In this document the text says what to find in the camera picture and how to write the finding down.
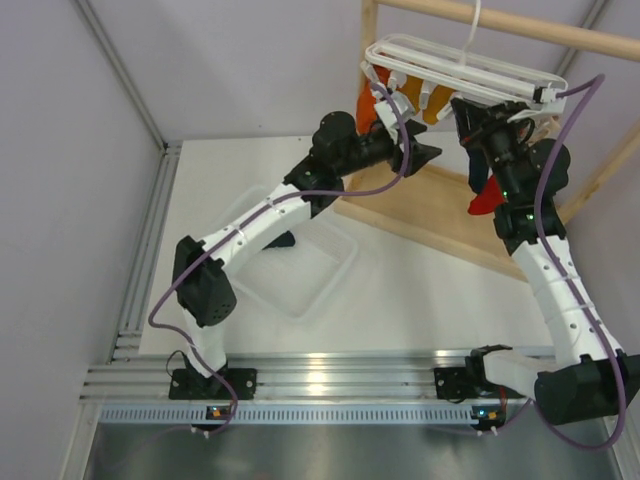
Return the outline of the white plastic clip hanger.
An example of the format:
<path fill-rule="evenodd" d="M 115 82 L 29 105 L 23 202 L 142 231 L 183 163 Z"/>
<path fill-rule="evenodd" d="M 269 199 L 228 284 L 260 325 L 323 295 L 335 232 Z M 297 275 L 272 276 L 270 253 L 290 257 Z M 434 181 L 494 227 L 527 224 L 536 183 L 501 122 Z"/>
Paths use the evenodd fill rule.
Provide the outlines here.
<path fill-rule="evenodd" d="M 551 73 L 471 53 L 481 9 L 482 3 L 477 1 L 469 36 L 460 49 L 405 34 L 390 34 L 375 41 L 365 48 L 360 64 L 365 79 L 381 84 L 374 65 L 385 67 L 390 70 L 385 87 L 394 93 L 400 92 L 398 88 L 408 76 L 421 78 L 422 109 L 415 113 L 421 116 L 429 94 L 437 85 L 453 89 L 455 93 L 441 111 L 444 117 L 440 121 L 452 114 L 450 101 L 454 97 L 492 106 L 505 101 L 524 102 L 533 96 L 536 87 L 567 84 L 562 77 Z"/>

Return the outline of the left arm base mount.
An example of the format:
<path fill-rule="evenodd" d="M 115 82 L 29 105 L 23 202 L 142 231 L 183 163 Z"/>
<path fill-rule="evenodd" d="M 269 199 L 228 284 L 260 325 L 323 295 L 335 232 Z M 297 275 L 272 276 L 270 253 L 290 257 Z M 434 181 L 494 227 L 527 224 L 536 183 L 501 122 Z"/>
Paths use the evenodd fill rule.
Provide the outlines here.
<path fill-rule="evenodd" d="M 214 377 L 203 377 L 190 364 L 186 355 L 181 354 L 184 366 L 167 371 L 171 381 L 168 398 L 170 400 L 231 400 L 230 390 Z M 225 365 L 220 376 L 235 392 L 239 400 L 252 400 L 257 388 L 257 370 L 254 368 L 229 368 Z"/>

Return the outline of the red and beige sock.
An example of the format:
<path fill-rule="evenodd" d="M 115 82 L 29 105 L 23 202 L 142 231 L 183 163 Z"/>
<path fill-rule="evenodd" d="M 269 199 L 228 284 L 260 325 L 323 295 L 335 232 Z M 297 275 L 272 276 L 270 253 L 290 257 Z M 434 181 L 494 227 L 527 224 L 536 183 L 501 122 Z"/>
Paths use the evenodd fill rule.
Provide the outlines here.
<path fill-rule="evenodd" d="M 483 190 L 470 201 L 467 212 L 472 216 L 487 215 L 504 202 L 503 191 L 495 176 L 491 175 Z"/>

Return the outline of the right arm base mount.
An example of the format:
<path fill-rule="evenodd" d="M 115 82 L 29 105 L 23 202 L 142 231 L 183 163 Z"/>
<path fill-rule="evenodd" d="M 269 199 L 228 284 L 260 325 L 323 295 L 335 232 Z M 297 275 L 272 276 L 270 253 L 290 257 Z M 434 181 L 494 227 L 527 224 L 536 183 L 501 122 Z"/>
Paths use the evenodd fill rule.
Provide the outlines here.
<path fill-rule="evenodd" d="M 465 400 L 499 397 L 499 387 L 489 382 L 484 370 L 484 357 L 508 350 L 505 345 L 486 345 L 472 349 L 462 366 L 436 367 L 433 370 L 437 398 L 459 404 Z"/>

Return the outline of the navy blue sock pair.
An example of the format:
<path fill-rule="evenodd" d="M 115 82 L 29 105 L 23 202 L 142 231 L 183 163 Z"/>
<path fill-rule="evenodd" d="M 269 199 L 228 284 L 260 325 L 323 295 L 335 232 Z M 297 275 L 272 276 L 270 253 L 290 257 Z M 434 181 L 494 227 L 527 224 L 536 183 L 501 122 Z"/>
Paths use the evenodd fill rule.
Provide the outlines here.
<path fill-rule="evenodd" d="M 467 151 L 469 157 L 468 184 L 475 194 L 481 194 L 489 178 L 489 167 L 480 149 Z"/>

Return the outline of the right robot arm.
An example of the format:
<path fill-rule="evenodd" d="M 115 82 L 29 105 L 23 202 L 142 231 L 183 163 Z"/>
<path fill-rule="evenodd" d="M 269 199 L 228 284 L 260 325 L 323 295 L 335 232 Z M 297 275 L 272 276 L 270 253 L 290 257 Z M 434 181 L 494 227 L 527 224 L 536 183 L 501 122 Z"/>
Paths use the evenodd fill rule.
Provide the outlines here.
<path fill-rule="evenodd" d="M 451 102 L 461 146 L 498 185 L 497 237 L 524 273 L 551 335 L 554 360 L 504 345 L 473 350 L 466 382 L 478 396 L 501 386 L 533 400 L 554 426 L 620 414 L 639 391 L 639 358 L 624 352 L 599 318 L 573 264 L 554 196 L 571 162 L 561 139 L 529 141 L 534 121 L 522 102 Z"/>

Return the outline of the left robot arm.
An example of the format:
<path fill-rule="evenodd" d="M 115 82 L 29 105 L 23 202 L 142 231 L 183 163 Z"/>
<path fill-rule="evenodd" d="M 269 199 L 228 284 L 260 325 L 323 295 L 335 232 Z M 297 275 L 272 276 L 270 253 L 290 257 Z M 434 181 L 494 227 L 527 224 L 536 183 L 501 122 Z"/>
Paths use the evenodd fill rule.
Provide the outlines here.
<path fill-rule="evenodd" d="M 180 371 L 190 397 L 213 398 L 225 388 L 223 322 L 237 305 L 230 275 L 263 249 L 291 241 L 292 228 L 342 196 L 345 176 L 380 163 L 403 177 L 417 173 L 442 153 L 417 141 L 426 129 L 414 120 L 402 127 L 375 120 L 368 132 L 359 134 L 350 114 L 329 113 L 313 134 L 309 153 L 266 199 L 213 234 L 178 242 L 172 280 L 190 337 Z"/>

